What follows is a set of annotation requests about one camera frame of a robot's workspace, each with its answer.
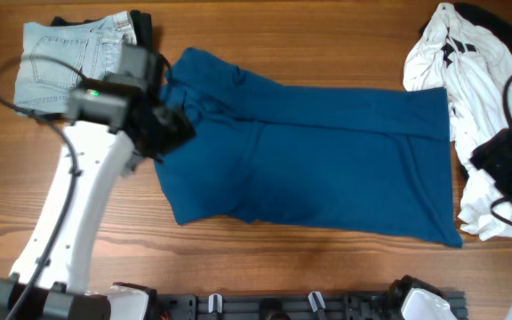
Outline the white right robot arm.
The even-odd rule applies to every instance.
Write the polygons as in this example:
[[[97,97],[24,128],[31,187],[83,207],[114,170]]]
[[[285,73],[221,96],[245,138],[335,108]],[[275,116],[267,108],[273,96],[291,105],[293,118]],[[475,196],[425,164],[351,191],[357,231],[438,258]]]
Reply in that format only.
[[[415,284],[403,289],[399,299],[397,315],[402,320],[456,320],[453,303],[448,302],[443,292],[428,284]],[[512,320],[512,306],[506,316]]]

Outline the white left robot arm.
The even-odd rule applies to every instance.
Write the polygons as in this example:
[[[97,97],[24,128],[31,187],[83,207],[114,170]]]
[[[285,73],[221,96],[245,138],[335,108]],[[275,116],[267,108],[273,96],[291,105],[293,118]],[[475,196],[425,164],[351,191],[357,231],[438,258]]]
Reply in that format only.
[[[118,69],[80,76],[57,130],[59,163],[36,227],[6,277],[0,319],[157,319],[154,289],[126,283],[88,289],[92,250],[116,180],[194,137],[192,123],[160,100],[171,66],[127,44]]]

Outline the blue polo shirt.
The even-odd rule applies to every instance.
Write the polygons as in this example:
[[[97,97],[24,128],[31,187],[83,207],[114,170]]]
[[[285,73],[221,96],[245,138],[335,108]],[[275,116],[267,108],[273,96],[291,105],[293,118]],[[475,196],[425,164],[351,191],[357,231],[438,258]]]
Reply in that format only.
[[[162,98],[196,131],[156,164],[179,224],[227,215],[462,246],[442,87],[290,86],[189,48]]]

